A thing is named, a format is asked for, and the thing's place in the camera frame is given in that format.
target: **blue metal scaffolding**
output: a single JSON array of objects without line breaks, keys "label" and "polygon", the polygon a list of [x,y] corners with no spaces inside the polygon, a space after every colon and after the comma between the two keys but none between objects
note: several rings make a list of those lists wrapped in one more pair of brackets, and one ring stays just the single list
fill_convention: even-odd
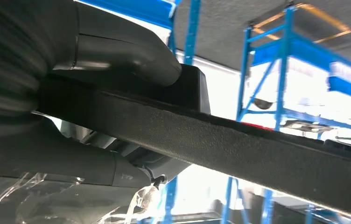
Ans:
[{"label": "blue metal scaffolding", "polygon": [[[303,52],[294,52],[293,47],[296,45],[304,44],[308,46],[309,48],[314,49],[317,52],[320,52],[320,54],[325,55],[327,58],[327,63],[329,67],[329,63],[333,61],[340,61],[342,63],[347,64],[348,66],[351,67],[351,61],[348,61],[347,59],[327,50],[326,48],[313,43],[312,41],[308,40],[307,38],[304,38],[297,33],[293,32],[293,17],[294,17],[294,11],[296,10],[295,6],[288,6],[284,10],[285,14],[285,20],[284,24],[275,27],[269,31],[266,31],[262,34],[256,35],[252,37],[252,29],[253,26],[250,25],[245,29],[245,40],[243,44],[243,53],[242,53],[242,62],[241,62],[241,71],[240,71],[240,88],[239,88],[239,98],[238,98],[238,110],[237,110],[237,118],[236,121],[241,122],[243,117],[248,114],[274,114],[275,118],[275,130],[280,131],[281,127],[281,122],[284,117],[286,118],[293,118],[293,119],[300,119],[304,121],[310,121],[310,122],[318,122],[319,124],[322,125],[327,125],[327,126],[336,126],[336,127],[344,127],[351,129],[350,124],[345,124],[341,123],[338,121],[334,121],[331,119],[324,119],[320,116],[313,116],[307,113],[302,113],[298,111],[293,111],[290,109],[284,108],[284,89],[285,89],[285,81],[286,81],[286,74],[288,70],[288,57],[293,55],[293,54],[301,54]],[[276,33],[278,31],[282,30],[283,35],[282,38],[276,41],[272,41],[270,43],[258,46],[258,47],[251,47],[251,43],[261,39],[263,37],[266,37],[269,34]],[[268,56],[266,58],[267,62],[270,62],[269,66],[267,67],[261,81],[258,83],[255,91],[253,92],[252,96],[250,97],[246,107],[243,108],[243,98],[244,98],[244,86],[245,86],[245,81],[246,81],[246,75],[248,71],[248,65],[249,65],[249,55],[250,52],[255,51],[255,56],[256,52],[258,50],[263,50],[263,49],[268,49],[272,48],[272,56]],[[281,68],[280,68],[280,75],[279,75],[279,80],[278,80],[278,95],[277,95],[277,107],[276,111],[251,111],[249,110],[250,105],[253,103],[257,93],[260,91],[261,87],[263,86],[263,83],[267,76],[270,74],[274,63],[276,62],[277,59],[281,59]],[[306,215],[306,224],[312,223],[313,215],[312,209],[313,205],[309,205],[309,208],[307,210],[307,215]],[[265,200],[263,204],[263,209],[262,209],[262,219],[261,223],[262,224],[270,224],[272,223],[272,210],[273,210],[273,193],[270,190],[265,191]],[[227,213],[223,212],[223,219],[227,219]]]}]

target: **gray ceiling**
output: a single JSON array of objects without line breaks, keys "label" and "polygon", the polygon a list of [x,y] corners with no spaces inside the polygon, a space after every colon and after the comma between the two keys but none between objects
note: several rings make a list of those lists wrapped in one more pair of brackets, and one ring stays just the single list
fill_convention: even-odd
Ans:
[{"label": "gray ceiling", "polygon": [[[351,0],[305,0],[351,27]],[[250,20],[284,4],[284,0],[202,0],[196,55],[237,69],[243,45],[243,30]],[[184,48],[190,0],[183,0],[177,11],[177,47]],[[351,34],[345,42],[331,47],[351,59]]]}]

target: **blue shelving rack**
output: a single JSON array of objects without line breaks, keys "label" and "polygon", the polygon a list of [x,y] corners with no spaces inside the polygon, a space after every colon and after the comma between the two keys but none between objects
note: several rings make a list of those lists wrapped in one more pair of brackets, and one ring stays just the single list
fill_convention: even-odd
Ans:
[{"label": "blue shelving rack", "polygon": [[[291,5],[285,8],[284,16],[285,20],[284,23],[278,27],[275,27],[269,31],[266,31],[262,34],[252,36],[252,29],[253,26],[250,25],[245,29],[245,40],[243,44],[243,51],[242,51],[242,62],[241,62],[241,71],[240,71],[240,89],[239,89],[239,98],[238,98],[238,110],[237,110],[237,118],[236,121],[241,122],[243,117],[248,113],[253,114],[273,114],[276,124],[275,130],[280,131],[281,121],[284,117],[286,118],[293,118],[299,119],[304,121],[310,122],[318,122],[322,125],[327,126],[335,126],[335,127],[344,127],[351,129],[351,125],[346,123],[337,122],[331,119],[324,119],[320,116],[312,116],[307,113],[302,113],[298,111],[293,111],[287,108],[284,108],[284,89],[285,89],[285,80],[286,74],[288,69],[288,57],[294,56],[298,59],[303,61],[307,61],[308,63],[312,63],[317,67],[324,68],[325,70],[330,70],[330,63],[333,61],[342,62],[351,67],[351,61],[343,58],[342,56],[331,52],[330,50],[313,43],[311,40],[295,33],[293,31],[293,18],[294,18],[294,11],[296,7]],[[253,48],[251,43],[266,37],[267,35],[276,33],[278,31],[283,31],[282,38],[276,41],[272,41],[270,43],[258,46]],[[246,81],[246,75],[249,65],[249,55],[250,52],[254,51],[254,57],[260,57],[260,60],[263,62],[270,62],[267,70],[265,71],[261,81],[258,83],[253,95],[249,99],[246,107],[243,108],[243,97],[244,97],[244,86]],[[278,81],[278,95],[277,95],[277,108],[275,111],[251,111],[249,110],[250,105],[253,103],[257,93],[260,91],[265,79],[270,74],[271,69],[274,66],[274,63],[277,59],[281,60],[281,69]],[[265,192],[265,200],[262,209],[262,224],[270,224],[271,217],[272,217],[272,207],[273,207],[273,193],[270,190],[266,190]],[[307,210],[306,216],[306,223],[312,223],[313,213],[312,213],[313,206],[310,205],[309,209]]]}]

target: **blue metal frame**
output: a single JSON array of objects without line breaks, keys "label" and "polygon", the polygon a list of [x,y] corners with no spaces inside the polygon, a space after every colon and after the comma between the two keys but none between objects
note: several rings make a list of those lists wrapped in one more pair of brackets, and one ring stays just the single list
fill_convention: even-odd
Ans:
[{"label": "blue metal frame", "polygon": [[231,192],[232,192],[233,178],[228,177],[228,184],[226,186],[225,199],[226,202],[222,207],[221,224],[226,224],[229,218],[229,206],[231,205]]},{"label": "blue metal frame", "polygon": [[238,109],[237,109],[237,114],[236,114],[236,121],[240,122],[242,117],[241,117],[241,112],[243,110],[243,95],[244,95],[244,85],[246,82],[246,75],[247,75],[247,69],[248,69],[248,54],[250,52],[250,42],[246,41],[251,38],[251,30],[253,28],[250,26],[247,29],[244,30],[244,46],[243,46],[243,55],[242,55],[242,61],[241,61],[241,71],[240,71],[240,87],[239,87],[239,103],[238,103]]},{"label": "blue metal frame", "polygon": [[283,30],[282,38],[282,52],[281,52],[281,71],[279,77],[279,93],[277,95],[277,108],[276,108],[276,126],[275,130],[280,130],[280,123],[283,114],[283,98],[284,98],[284,87],[286,81],[286,74],[288,70],[288,55],[291,51],[290,38],[292,36],[292,19],[294,14],[295,7],[291,6],[285,10],[285,24]]},{"label": "blue metal frame", "polygon": [[189,27],[187,32],[187,38],[185,41],[184,64],[192,65],[193,63],[193,56],[195,55],[197,28],[199,24],[199,13],[200,0],[192,0],[190,2]]},{"label": "blue metal frame", "polygon": [[262,205],[261,224],[271,224],[273,215],[273,191],[265,190],[265,200]]},{"label": "blue metal frame", "polygon": [[175,199],[176,199],[176,191],[177,191],[177,177],[175,177],[172,181],[170,181],[167,185],[167,195],[165,202],[165,215],[163,218],[163,224],[172,224],[173,216],[171,215],[171,210],[174,207]]},{"label": "blue metal frame", "polygon": [[308,210],[306,212],[305,224],[312,224],[313,223],[313,214],[312,214],[313,209],[314,209],[314,205],[309,204]]},{"label": "blue metal frame", "polygon": [[243,209],[241,210],[241,217],[243,218],[243,223],[244,224],[249,224],[250,219],[248,218],[248,213],[247,213],[247,206],[246,206],[246,200],[244,198],[243,192],[239,189],[239,181],[238,179],[235,179],[236,181],[236,186],[237,186],[237,191],[238,191],[238,197],[241,199],[241,203],[243,205]]},{"label": "blue metal frame", "polygon": [[[323,125],[328,125],[328,126],[337,126],[337,127],[344,127],[344,128],[348,128],[351,129],[351,125],[346,124],[346,123],[342,123],[342,122],[338,122],[338,121],[334,121],[331,119],[324,119],[320,116],[312,116],[310,114],[307,113],[302,113],[302,112],[297,112],[297,111],[293,111],[293,110],[289,110],[284,108],[284,103],[283,103],[283,95],[284,95],[284,88],[285,88],[285,78],[286,78],[286,74],[287,74],[287,58],[288,56],[291,54],[291,52],[293,51],[293,49],[291,49],[291,43],[294,40],[298,40],[301,41],[304,44],[307,44],[307,46],[312,47],[313,49],[318,50],[319,52],[321,52],[322,54],[326,55],[327,57],[331,58],[332,61],[340,61],[348,66],[351,66],[351,61],[345,59],[344,57],[318,45],[313,43],[312,41],[310,41],[309,39],[300,36],[299,34],[293,32],[292,30],[292,23],[293,23],[293,14],[294,11],[296,10],[296,8],[294,6],[290,6],[288,8],[285,9],[285,22],[284,24],[280,25],[279,27],[276,27],[272,30],[269,30],[265,33],[256,35],[254,37],[251,37],[251,34],[248,33],[248,35],[246,35],[245,41],[244,41],[244,49],[243,49],[243,61],[242,61],[242,66],[241,66],[241,78],[240,78],[240,89],[239,89],[239,101],[238,101],[238,111],[237,111],[237,118],[236,120],[238,122],[241,122],[242,118],[248,114],[275,114],[275,120],[276,120],[276,125],[275,125],[275,130],[279,131],[280,130],[280,126],[281,126],[281,121],[283,116],[284,117],[288,117],[288,118],[294,118],[294,119],[302,119],[302,120],[307,120],[307,121],[311,121],[311,122],[319,122],[320,124]],[[255,47],[255,48],[251,48],[250,44],[251,42],[258,40],[268,34],[277,32],[279,30],[283,30],[283,37],[279,40],[276,41],[272,41],[269,43],[266,43],[264,45]],[[248,27],[246,29],[246,33],[247,31],[251,31],[251,27]],[[245,80],[246,80],[246,74],[247,74],[247,65],[248,65],[248,56],[250,54],[251,51],[255,50],[260,50],[260,49],[267,49],[269,47],[272,46],[279,46],[278,49],[280,50],[280,56],[276,56],[276,59],[281,59],[281,71],[280,71],[280,75],[279,75],[279,86],[278,86],[278,95],[277,95],[277,108],[276,111],[251,111],[249,110],[250,105],[252,104],[257,92],[259,91],[259,89],[262,86],[262,82],[264,81],[264,79],[266,79],[267,77],[267,72],[265,72],[264,76],[263,76],[263,81],[261,81],[258,86],[257,89],[255,90],[253,96],[251,97],[251,99],[249,100],[248,104],[246,107],[243,106],[243,96],[244,96],[244,86],[245,86]]]},{"label": "blue metal frame", "polygon": [[237,197],[241,199],[243,204],[243,209],[241,210],[241,217],[243,219],[243,223],[249,224],[250,219],[248,218],[248,213],[246,211],[246,201],[245,201],[243,192],[239,189],[239,181],[231,176],[228,177],[228,184],[226,186],[226,195],[225,195],[226,202],[222,207],[221,224],[228,223],[229,206],[231,205],[232,185],[234,180],[236,181]]}]

